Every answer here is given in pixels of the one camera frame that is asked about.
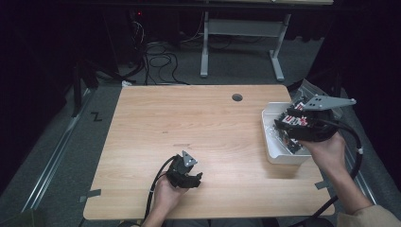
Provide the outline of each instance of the metal stand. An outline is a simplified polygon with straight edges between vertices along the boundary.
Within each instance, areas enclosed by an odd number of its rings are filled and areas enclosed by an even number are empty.
[[[83,60],[77,62],[74,68],[74,102],[75,108],[73,117],[76,117],[82,107],[82,93],[80,81],[83,80],[87,88],[96,89],[98,81],[95,77],[95,72],[90,72]]]
[[[221,20],[209,19],[209,12],[204,14],[203,49],[200,63],[200,77],[207,78],[209,65],[208,41],[209,34],[215,35],[242,35],[242,36],[264,36],[277,37],[274,50],[270,51],[270,59],[278,81],[283,81],[284,76],[281,70],[278,54],[287,32],[289,18],[291,14],[286,14],[283,22],[263,22],[263,21],[240,21],[240,20]]]

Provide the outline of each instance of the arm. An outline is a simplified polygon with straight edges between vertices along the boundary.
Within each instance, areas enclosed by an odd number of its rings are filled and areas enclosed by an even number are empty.
[[[142,227],[160,227],[188,188],[173,187],[166,176],[156,184],[153,207]]]
[[[345,167],[345,141],[338,133],[323,142],[300,141],[300,143],[309,149],[315,163],[333,184],[347,214],[353,215],[358,210],[372,206]]]

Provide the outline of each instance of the hole in table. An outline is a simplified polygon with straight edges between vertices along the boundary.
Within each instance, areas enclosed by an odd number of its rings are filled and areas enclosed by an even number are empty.
[[[241,94],[233,94],[233,100],[234,101],[242,101],[242,95]]]

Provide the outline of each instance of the wooden table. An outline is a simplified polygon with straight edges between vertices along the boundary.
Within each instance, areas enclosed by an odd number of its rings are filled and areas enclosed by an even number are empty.
[[[242,95],[234,101],[233,94]],[[87,219],[143,218],[150,185],[162,164],[182,150],[199,163],[200,187],[169,218],[282,217],[313,214],[328,199],[313,160],[269,163],[261,113],[290,101],[281,85],[126,87],[87,200]],[[334,213],[330,207],[324,214]]]

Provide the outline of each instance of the white plastic container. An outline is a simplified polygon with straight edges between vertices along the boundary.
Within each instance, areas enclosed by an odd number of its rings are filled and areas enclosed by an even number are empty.
[[[277,138],[274,119],[277,119],[292,103],[270,102],[262,112],[262,126],[266,141],[269,162],[273,164],[300,165],[311,157],[309,150],[302,147],[297,152],[290,152]]]

